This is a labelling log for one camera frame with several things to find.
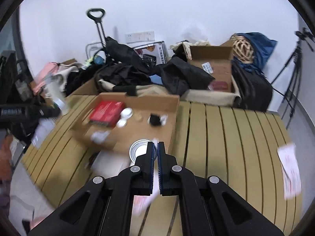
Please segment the black sock bundle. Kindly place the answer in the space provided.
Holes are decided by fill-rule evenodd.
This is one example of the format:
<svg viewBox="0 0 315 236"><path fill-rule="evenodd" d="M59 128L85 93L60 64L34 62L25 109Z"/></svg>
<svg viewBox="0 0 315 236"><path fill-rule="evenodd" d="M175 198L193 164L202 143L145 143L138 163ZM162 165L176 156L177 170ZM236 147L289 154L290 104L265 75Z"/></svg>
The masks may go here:
<svg viewBox="0 0 315 236"><path fill-rule="evenodd" d="M149 117L149 123L152 126L161 126L162 122L161 122L161 117L157 114L153 114L151 113L150 117Z"/></svg>

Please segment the pink happy birthday card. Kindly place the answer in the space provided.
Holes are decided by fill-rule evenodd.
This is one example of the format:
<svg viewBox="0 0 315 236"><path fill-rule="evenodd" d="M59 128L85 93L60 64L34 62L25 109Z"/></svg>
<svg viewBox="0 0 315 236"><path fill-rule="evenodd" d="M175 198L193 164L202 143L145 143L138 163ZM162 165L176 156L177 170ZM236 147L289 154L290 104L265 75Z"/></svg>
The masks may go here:
<svg viewBox="0 0 315 236"><path fill-rule="evenodd" d="M283 172L284 199L292 199L302 192L302 183L296 159L296 146L288 143L277 149Z"/></svg>

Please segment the white jar lid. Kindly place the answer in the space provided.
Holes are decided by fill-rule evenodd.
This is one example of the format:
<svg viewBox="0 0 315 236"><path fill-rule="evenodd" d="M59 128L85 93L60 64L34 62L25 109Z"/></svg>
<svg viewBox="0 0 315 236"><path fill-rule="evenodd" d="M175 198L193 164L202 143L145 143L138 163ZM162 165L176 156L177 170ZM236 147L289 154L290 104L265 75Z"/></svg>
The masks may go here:
<svg viewBox="0 0 315 236"><path fill-rule="evenodd" d="M140 139L133 142L129 149L129 157L132 163L136 162L138 156L144 155L147 150L147 144L151 140Z"/></svg>

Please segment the white thermos bottle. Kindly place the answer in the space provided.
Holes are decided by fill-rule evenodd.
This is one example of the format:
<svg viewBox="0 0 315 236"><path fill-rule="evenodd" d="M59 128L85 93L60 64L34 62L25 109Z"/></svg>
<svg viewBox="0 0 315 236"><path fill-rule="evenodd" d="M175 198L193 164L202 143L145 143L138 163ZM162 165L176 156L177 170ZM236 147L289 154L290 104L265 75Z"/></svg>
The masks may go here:
<svg viewBox="0 0 315 236"><path fill-rule="evenodd" d="M47 92L50 95L53 103L59 107L61 114L64 116L69 113L69 107L63 93L60 91L58 84L48 79L45 81Z"/></svg>

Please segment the white round jar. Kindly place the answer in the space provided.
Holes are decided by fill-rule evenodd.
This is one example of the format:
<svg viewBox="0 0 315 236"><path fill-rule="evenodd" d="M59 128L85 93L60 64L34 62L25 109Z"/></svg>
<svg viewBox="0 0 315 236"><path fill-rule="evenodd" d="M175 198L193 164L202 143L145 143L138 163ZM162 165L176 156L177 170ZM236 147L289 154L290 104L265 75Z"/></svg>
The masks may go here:
<svg viewBox="0 0 315 236"><path fill-rule="evenodd" d="M121 119L117 122L116 127L122 128L122 127L125 127L126 124L127 124L127 120L121 118Z"/></svg>

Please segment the brown cardboard tray box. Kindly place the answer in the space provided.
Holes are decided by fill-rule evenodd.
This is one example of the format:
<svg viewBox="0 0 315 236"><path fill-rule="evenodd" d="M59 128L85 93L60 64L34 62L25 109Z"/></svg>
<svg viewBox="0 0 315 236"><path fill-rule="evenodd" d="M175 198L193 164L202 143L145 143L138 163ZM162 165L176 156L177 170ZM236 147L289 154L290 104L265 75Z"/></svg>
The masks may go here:
<svg viewBox="0 0 315 236"><path fill-rule="evenodd" d="M108 128L89 123L88 116L101 101L123 102L133 109L133 115L121 128ZM80 143L96 150L109 150L129 155L129 149L136 140L158 139L164 142L166 151L171 151L176 128L179 96L145 95L127 96L124 93L101 93L83 110L70 128L72 136ZM152 126L148 119L151 114L167 115L164 126Z"/></svg>

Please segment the small white jar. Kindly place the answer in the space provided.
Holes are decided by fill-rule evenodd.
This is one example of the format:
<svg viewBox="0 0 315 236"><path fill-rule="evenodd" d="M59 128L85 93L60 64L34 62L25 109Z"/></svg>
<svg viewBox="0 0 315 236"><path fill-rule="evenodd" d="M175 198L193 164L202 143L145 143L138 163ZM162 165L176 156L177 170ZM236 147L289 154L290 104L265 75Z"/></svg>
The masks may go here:
<svg viewBox="0 0 315 236"><path fill-rule="evenodd" d="M120 113L122 119L129 119L133 115L133 109L132 108L125 108Z"/></svg>

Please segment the black clothing pile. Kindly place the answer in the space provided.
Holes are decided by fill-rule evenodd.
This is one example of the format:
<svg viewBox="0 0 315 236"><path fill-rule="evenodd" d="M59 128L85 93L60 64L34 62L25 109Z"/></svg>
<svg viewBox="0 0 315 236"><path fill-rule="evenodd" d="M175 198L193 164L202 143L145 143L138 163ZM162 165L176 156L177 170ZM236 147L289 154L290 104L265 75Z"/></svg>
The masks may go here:
<svg viewBox="0 0 315 236"><path fill-rule="evenodd" d="M92 62L87 69L78 73L70 73L65 87L65 95L69 96L88 80L103 79L117 86L152 85L149 76L158 75L163 87L170 94L182 96L189 89L205 90L214 80L213 76L203 69L190 65L174 56L166 64L149 65L131 47L106 37L106 62L101 65Z"/></svg>

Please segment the beige fabric bag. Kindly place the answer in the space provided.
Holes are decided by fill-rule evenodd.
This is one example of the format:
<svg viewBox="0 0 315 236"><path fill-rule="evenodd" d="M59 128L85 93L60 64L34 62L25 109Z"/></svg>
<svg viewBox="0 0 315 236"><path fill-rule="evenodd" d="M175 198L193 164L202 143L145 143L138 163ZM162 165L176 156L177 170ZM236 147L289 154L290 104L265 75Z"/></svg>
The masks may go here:
<svg viewBox="0 0 315 236"><path fill-rule="evenodd" d="M169 95L168 90L160 85L145 86L117 86L113 83L106 82L103 79L96 81L101 92L121 92L128 96L145 96L145 95ZM204 103L207 105L217 105L223 107L237 107L241 101L241 95L234 79L232 79L234 87L233 92L221 92L211 90L189 89L182 96L181 101Z"/></svg>

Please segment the blue folded cloth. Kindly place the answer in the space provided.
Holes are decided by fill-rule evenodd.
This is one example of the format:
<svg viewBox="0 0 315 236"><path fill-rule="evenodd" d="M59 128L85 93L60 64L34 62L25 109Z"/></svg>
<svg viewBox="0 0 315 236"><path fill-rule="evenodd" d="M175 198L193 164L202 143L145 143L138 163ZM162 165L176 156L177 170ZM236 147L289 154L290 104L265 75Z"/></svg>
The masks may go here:
<svg viewBox="0 0 315 236"><path fill-rule="evenodd" d="M151 82L153 84L163 85L162 79L161 79L160 76L158 76L158 75L151 75L151 76L149 76L149 78L151 79Z"/></svg>

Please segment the printed appliance box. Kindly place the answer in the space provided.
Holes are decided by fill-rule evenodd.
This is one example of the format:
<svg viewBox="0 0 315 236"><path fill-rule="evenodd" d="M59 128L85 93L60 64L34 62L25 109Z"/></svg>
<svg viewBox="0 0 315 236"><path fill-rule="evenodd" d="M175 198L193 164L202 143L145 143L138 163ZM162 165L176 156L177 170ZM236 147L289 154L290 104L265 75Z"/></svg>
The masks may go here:
<svg viewBox="0 0 315 236"><path fill-rule="evenodd" d="M156 66L165 64L168 61L168 53L164 41L155 41L153 43L136 46L133 49L141 59L149 65Z"/></svg>

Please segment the open brown cardboard box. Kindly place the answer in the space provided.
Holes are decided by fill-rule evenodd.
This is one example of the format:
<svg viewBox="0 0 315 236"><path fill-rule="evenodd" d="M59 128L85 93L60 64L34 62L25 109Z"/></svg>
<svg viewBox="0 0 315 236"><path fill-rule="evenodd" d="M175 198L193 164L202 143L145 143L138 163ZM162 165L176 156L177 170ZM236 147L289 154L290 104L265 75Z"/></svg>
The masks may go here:
<svg viewBox="0 0 315 236"><path fill-rule="evenodd" d="M192 45L190 51L192 59L188 62L205 69L213 76L214 80L210 84L213 90L230 93L232 91L232 45Z"/></svg>

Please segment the woven rattan basket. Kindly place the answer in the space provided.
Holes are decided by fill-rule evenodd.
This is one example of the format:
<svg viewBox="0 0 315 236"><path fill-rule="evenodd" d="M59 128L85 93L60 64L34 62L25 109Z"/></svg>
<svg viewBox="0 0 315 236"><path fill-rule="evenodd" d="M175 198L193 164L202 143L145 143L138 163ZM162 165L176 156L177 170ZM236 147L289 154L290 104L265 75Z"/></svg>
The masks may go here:
<svg viewBox="0 0 315 236"><path fill-rule="evenodd" d="M249 40L242 35L234 34L231 36L233 54L244 64L250 64L254 61L254 48Z"/></svg>

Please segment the blue fabric bag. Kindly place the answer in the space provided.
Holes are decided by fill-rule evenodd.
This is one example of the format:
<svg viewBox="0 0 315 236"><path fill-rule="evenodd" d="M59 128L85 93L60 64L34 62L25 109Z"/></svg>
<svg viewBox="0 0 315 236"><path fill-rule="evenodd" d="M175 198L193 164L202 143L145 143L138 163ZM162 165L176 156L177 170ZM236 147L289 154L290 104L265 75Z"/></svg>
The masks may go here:
<svg viewBox="0 0 315 236"><path fill-rule="evenodd" d="M254 61L250 64L244 64L238 60L234 54L233 59L240 63L240 66L247 71L255 71L258 74L263 74L263 69L266 66L269 58L274 52L278 41L269 39L260 32L236 33L237 35L244 36L250 41L254 48Z"/></svg>

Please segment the black tripod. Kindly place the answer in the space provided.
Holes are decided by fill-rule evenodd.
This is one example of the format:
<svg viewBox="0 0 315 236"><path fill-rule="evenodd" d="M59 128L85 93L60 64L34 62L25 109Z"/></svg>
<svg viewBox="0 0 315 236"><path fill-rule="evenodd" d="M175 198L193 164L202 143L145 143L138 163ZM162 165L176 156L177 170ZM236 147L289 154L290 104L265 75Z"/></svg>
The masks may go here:
<svg viewBox="0 0 315 236"><path fill-rule="evenodd" d="M286 61L280 72L275 76L275 78L271 82L271 85L273 85L278 80L278 78L283 74L283 72L288 68L291 62L293 63L294 65L293 72L290 77L289 85L286 91L282 93L273 87L273 90L283 97L282 102L286 102L283 115L281 116L282 119L284 118L287 110L289 109L289 119L286 125L286 129L289 128L292 118L294 117L298 96L301 90L303 59L302 43L305 42L308 45L310 51L314 53L314 47L309 43L309 41L312 41L312 43L314 43L314 35L309 30L303 27L302 30L296 31L295 35L298 37L298 40L296 42L294 51L289 56L288 60Z"/></svg>

